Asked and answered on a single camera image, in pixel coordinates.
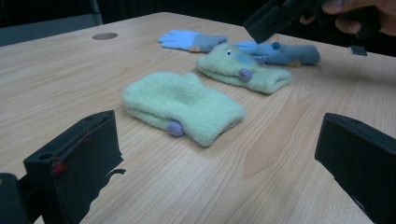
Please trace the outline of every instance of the blue glove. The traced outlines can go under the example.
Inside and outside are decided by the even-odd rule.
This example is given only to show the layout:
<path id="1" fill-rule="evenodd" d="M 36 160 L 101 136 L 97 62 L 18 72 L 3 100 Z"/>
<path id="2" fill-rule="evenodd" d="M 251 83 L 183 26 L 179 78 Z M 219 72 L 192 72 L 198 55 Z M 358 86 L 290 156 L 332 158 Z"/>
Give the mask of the blue glove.
<path id="1" fill-rule="evenodd" d="M 287 66 L 315 65 L 320 61 L 317 48 L 313 45 L 257 44 L 243 41 L 235 44 L 242 51 L 249 53 L 259 64 L 274 63 Z"/>
<path id="2" fill-rule="evenodd" d="M 225 35 L 204 35 L 187 30 L 171 30 L 168 34 L 162 35 L 158 39 L 163 48 L 205 53 L 227 41 L 228 38 Z"/>

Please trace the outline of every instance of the wooden table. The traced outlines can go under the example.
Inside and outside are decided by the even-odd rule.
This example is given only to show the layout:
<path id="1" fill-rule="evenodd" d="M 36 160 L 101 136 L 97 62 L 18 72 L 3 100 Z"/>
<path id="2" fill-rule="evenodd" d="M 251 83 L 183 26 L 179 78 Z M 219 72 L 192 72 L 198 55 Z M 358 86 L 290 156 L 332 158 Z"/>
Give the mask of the wooden table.
<path id="1" fill-rule="evenodd" d="M 0 172 L 90 114 L 116 112 L 125 175 L 115 175 L 83 223 L 372 223 L 314 159 L 322 117 L 333 112 L 396 136 L 396 59 L 314 44 L 318 66 L 285 67 L 289 86 L 272 95 L 229 86 L 195 69 L 204 56 L 163 49 L 171 29 L 251 40 L 243 27 L 158 13 L 0 48 Z M 94 40 L 115 33 L 108 40 Z M 247 117 L 209 148 L 129 116 L 121 94 L 157 71 L 193 71 L 230 95 Z"/>

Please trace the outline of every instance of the purple button eye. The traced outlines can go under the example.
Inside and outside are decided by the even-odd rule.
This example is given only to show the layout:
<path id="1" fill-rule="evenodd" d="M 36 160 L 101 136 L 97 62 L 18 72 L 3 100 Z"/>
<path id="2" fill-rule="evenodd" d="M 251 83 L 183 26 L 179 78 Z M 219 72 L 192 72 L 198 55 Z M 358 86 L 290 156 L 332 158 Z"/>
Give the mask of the purple button eye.
<path id="1" fill-rule="evenodd" d="M 246 68 L 241 68 L 238 74 L 239 74 L 239 78 L 241 78 L 241 80 L 244 82 L 248 82 L 249 80 L 251 80 L 251 77 L 253 76 L 253 73 Z"/>
<path id="2" fill-rule="evenodd" d="M 183 126 L 180 122 L 172 120 L 168 123 L 167 131 L 173 136 L 180 137 L 184 134 Z"/>

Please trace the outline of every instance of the light green sock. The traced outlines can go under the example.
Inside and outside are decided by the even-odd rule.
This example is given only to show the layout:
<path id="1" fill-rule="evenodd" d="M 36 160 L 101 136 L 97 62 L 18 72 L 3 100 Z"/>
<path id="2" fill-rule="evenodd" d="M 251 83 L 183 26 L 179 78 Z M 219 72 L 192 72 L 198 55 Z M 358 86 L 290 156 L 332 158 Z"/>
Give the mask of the light green sock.
<path id="1" fill-rule="evenodd" d="M 194 73 L 153 73 L 126 87 L 122 101 L 133 117 L 174 136 L 185 133 L 202 147 L 246 115 L 240 104 L 205 87 Z"/>
<path id="2" fill-rule="evenodd" d="M 198 70 L 215 80 L 252 91 L 273 93 L 291 82 L 292 75 L 277 67 L 262 67 L 236 46 L 221 44 L 196 62 Z"/>

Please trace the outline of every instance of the red mark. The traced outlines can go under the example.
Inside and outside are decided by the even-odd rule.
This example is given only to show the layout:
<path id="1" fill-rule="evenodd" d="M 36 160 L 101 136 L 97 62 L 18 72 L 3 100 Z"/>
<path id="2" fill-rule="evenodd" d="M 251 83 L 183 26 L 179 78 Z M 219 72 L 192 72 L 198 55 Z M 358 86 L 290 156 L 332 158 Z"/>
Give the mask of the red mark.
<path id="1" fill-rule="evenodd" d="M 66 167 L 67 167 L 67 164 L 64 162 L 61 162 L 52 168 L 52 173 L 55 175 L 58 175 L 58 174 L 62 173 L 66 169 Z"/>

